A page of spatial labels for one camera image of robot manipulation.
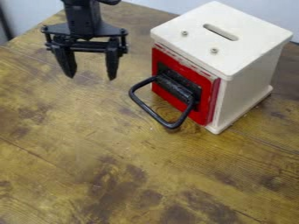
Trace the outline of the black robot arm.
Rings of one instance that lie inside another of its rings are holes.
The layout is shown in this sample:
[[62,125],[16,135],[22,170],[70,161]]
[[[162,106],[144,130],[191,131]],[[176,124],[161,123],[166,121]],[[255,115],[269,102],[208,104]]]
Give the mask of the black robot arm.
[[121,0],[61,1],[66,22],[41,28],[46,50],[52,52],[69,78],[77,72],[74,52],[104,53],[106,76],[113,80],[117,77],[118,58],[128,52],[128,31],[102,21],[100,4],[116,5]]

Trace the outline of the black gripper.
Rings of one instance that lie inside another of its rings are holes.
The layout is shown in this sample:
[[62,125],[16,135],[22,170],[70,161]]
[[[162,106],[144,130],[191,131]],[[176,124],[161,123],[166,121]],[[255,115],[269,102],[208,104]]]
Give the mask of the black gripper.
[[117,77],[118,54],[126,53],[124,28],[108,24],[100,15],[100,5],[116,5],[121,0],[61,0],[66,22],[45,25],[41,33],[64,74],[77,72],[73,52],[105,53],[106,76]]

